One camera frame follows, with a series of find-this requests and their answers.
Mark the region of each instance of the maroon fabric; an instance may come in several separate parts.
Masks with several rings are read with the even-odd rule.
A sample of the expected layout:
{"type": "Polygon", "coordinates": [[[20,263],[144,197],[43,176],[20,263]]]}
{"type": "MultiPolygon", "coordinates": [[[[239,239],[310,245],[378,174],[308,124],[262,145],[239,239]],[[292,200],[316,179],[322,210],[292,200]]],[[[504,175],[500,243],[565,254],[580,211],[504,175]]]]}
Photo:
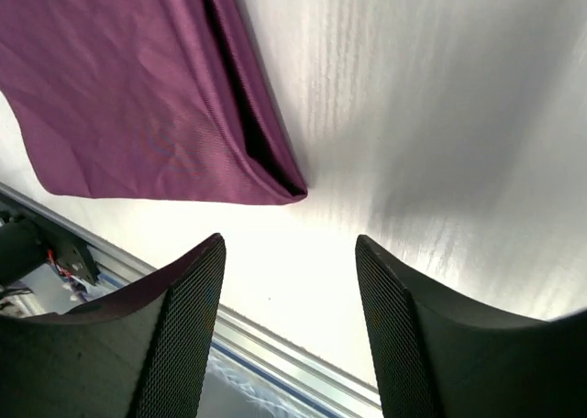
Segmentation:
{"type": "Polygon", "coordinates": [[[51,193],[306,195],[235,0],[0,0],[0,90],[51,193]]]}

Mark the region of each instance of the folded cloth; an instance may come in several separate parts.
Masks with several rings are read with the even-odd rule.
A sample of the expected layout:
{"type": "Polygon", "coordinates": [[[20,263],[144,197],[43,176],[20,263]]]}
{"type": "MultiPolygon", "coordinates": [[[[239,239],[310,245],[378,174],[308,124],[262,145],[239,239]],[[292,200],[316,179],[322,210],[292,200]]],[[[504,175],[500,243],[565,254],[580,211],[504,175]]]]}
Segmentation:
{"type": "Polygon", "coordinates": [[[0,0],[0,90],[51,193],[306,195],[235,0],[0,0]]]}

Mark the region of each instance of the table surface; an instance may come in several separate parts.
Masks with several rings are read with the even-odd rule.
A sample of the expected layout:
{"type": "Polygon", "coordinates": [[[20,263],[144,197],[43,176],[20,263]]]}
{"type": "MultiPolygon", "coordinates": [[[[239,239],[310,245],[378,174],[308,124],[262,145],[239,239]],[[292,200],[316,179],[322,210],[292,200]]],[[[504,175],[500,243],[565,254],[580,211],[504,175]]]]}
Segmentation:
{"type": "Polygon", "coordinates": [[[359,233],[511,312],[587,305],[584,0],[239,3],[306,200],[52,196],[6,102],[0,182],[154,266],[221,232],[221,302],[371,384],[359,233]]]}

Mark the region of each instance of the black object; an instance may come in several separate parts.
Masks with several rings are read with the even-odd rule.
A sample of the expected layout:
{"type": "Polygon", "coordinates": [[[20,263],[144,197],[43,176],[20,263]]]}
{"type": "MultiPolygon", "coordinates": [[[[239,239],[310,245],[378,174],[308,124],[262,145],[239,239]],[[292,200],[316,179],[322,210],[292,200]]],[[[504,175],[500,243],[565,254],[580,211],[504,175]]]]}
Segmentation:
{"type": "Polygon", "coordinates": [[[355,252],[385,418],[587,415],[587,312],[529,319],[429,279],[367,236],[355,252]]]}
{"type": "Polygon", "coordinates": [[[47,249],[34,224],[24,220],[0,226],[0,287],[19,281],[46,261],[47,249]]]}
{"type": "Polygon", "coordinates": [[[81,238],[2,193],[0,193],[0,219],[6,223],[0,227],[0,285],[6,286],[17,281],[42,265],[47,261],[49,250],[55,262],[62,268],[86,282],[96,284],[100,271],[92,259],[87,244],[81,238]],[[8,230],[13,230],[13,233],[8,234],[8,230]],[[11,241],[16,231],[20,232],[20,236],[11,241]],[[44,258],[39,263],[41,249],[44,258]],[[31,258],[26,259],[24,256],[28,251],[31,258]],[[31,269],[32,265],[28,264],[32,263],[37,265],[31,269]],[[29,270],[16,280],[9,281],[12,279],[10,276],[20,275],[24,269],[29,270]]]}
{"type": "Polygon", "coordinates": [[[213,235],[67,314],[0,317],[0,414],[194,418],[225,259],[213,235]]]}

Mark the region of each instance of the purple cloth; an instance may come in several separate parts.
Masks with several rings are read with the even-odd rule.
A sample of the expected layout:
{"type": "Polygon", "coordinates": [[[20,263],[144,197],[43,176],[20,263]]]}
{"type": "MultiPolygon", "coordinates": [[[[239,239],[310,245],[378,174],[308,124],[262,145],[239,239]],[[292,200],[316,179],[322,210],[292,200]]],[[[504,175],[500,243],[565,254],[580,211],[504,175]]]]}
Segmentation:
{"type": "Polygon", "coordinates": [[[235,0],[0,0],[0,90],[51,193],[306,195],[235,0]]]}

